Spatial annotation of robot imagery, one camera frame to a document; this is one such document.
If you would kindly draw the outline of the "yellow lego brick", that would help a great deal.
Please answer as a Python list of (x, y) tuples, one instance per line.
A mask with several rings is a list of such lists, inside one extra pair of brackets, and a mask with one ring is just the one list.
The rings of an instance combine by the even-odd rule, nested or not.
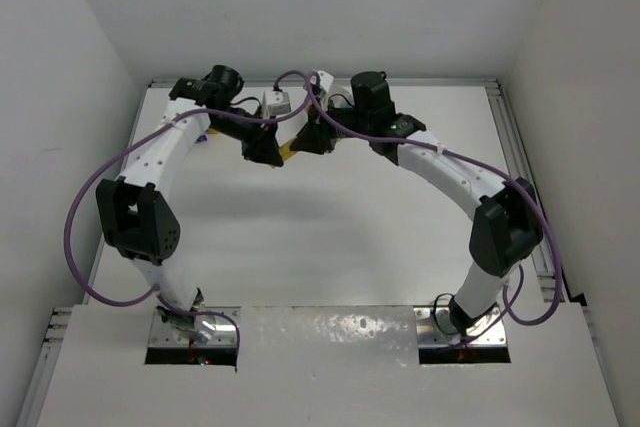
[(293, 156), (297, 154), (297, 152), (292, 148), (292, 145), (296, 140), (297, 140), (297, 137), (294, 136), (279, 147), (280, 162), (276, 162), (275, 164), (270, 164), (271, 168), (275, 169), (275, 168), (283, 167), (286, 161), (290, 160)]

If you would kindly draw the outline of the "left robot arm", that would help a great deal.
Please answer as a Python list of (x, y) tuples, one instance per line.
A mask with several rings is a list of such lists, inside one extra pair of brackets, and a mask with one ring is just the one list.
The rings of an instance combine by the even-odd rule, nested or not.
[(201, 328), (195, 314), (203, 296), (186, 266), (174, 258), (181, 227), (168, 197), (181, 164), (208, 129), (239, 141), (246, 160), (274, 167), (284, 163), (276, 125), (263, 124), (260, 112), (234, 106), (243, 86), (241, 75), (224, 65), (214, 66), (203, 79), (179, 79), (155, 138), (116, 180), (103, 180), (96, 188), (106, 243), (157, 288), (163, 321), (183, 336), (195, 337)]

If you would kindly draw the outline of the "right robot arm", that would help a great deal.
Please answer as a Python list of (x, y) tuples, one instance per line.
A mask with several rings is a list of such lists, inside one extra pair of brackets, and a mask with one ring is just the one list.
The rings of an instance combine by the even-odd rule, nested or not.
[(447, 154), (424, 123), (397, 111), (382, 72), (361, 72), (345, 90), (317, 71), (305, 88), (313, 110), (292, 151), (323, 155), (340, 138), (364, 139), (378, 155), (446, 195), (471, 220), (472, 264), (448, 304), (454, 332), (465, 334), (491, 310), (514, 266), (542, 241), (540, 223), (524, 199), (534, 191), (531, 184), (518, 178), (510, 185), (487, 167)]

